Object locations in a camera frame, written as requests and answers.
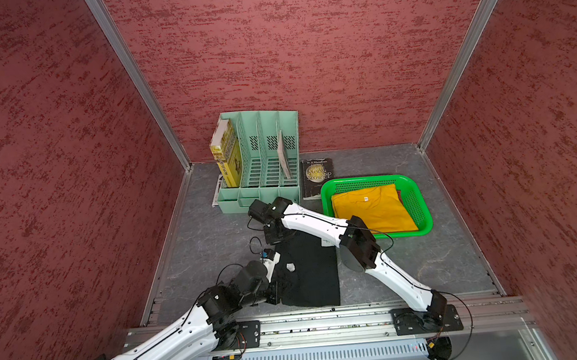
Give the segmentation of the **black t-shirt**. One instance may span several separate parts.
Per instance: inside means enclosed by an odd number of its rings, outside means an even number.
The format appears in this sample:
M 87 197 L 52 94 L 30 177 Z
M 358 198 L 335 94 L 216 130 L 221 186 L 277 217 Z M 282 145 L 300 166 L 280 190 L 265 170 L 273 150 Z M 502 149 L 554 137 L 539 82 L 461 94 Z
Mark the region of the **black t-shirt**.
M 324 307 L 340 305 L 338 258 L 334 247 L 324 247 L 314 235 L 295 232 L 277 244 L 280 260 L 273 281 L 283 305 Z

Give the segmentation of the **yellow t-shirt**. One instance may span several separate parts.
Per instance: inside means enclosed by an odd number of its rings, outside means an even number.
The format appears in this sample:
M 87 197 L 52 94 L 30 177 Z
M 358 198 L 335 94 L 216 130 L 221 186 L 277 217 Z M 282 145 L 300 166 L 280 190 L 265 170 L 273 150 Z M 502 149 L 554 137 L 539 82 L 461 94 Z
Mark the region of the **yellow t-shirt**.
M 344 192 L 332 198 L 336 218 L 358 217 L 369 229 L 384 233 L 416 232 L 417 225 L 399 198 L 394 185 Z

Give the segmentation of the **green plastic basket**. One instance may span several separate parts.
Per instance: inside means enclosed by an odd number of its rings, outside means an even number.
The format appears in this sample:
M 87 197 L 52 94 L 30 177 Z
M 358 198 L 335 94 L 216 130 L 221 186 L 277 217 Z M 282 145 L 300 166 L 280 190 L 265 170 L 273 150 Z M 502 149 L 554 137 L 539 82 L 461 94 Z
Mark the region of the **green plastic basket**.
M 387 233 L 395 238 L 407 238 L 423 236 L 433 229 L 434 221 L 430 210 L 422 196 L 422 192 L 413 179 L 404 175 L 380 175 L 369 177 L 334 179 L 326 184 L 321 189 L 321 201 L 323 204 L 323 214 L 329 217 L 337 217 L 336 210 L 333 207 L 334 196 L 342 193 L 350 193 L 358 190 L 367 190 L 369 188 L 376 188 L 382 186 L 392 186 L 394 193 L 398 197 L 398 201 L 403 205 L 408 213 L 408 218 L 413 220 L 415 229 L 413 230 L 390 230 L 385 231 L 382 228 L 377 228 L 375 237 L 377 239 L 385 239 Z

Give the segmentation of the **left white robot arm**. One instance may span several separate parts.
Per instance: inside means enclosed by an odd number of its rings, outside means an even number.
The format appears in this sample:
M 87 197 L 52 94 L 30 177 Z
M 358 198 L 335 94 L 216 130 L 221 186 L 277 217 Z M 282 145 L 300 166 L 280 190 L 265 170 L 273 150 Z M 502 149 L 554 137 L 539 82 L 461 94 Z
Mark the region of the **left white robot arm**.
M 234 315 L 248 306 L 268 302 L 277 292 L 271 285 L 281 255 L 251 261 L 227 284 L 217 283 L 203 291 L 182 317 L 146 342 L 126 353 L 94 360 L 194 360 L 220 346 L 237 342 Z

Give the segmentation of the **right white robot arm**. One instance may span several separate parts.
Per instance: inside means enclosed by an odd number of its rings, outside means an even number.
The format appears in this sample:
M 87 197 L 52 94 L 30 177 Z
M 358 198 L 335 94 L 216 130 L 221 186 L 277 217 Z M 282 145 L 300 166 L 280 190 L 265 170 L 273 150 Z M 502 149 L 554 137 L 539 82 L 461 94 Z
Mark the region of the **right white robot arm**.
M 248 215 L 263 225 L 269 244 L 275 245 L 297 231 L 318 237 L 324 246 L 338 248 L 348 269 L 369 274 L 399 295 L 423 322 L 425 330 L 438 330 L 443 326 L 448 300 L 397 266 L 360 218 L 324 216 L 285 198 L 271 204 L 256 200 L 249 207 Z

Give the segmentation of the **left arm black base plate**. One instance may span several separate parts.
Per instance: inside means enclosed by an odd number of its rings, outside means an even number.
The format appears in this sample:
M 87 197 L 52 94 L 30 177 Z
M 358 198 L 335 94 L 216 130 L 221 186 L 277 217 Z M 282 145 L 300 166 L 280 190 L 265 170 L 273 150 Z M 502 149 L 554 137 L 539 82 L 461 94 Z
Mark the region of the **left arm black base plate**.
M 219 343 L 215 351 L 232 349 L 244 351 L 259 347 L 260 330 L 261 322 L 257 320 L 232 322 L 219 332 Z

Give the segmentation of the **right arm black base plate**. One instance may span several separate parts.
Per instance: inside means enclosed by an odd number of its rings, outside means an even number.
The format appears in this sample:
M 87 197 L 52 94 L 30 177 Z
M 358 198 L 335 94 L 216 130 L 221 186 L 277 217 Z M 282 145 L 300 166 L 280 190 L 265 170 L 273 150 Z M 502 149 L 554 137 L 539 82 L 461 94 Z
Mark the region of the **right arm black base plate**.
M 417 312 L 410 308 L 398 308 L 389 311 L 392 324 L 398 336 L 435 335 L 439 332 L 457 332 L 464 330 L 464 324 L 454 305 L 447 304 L 441 316 L 432 313 Z

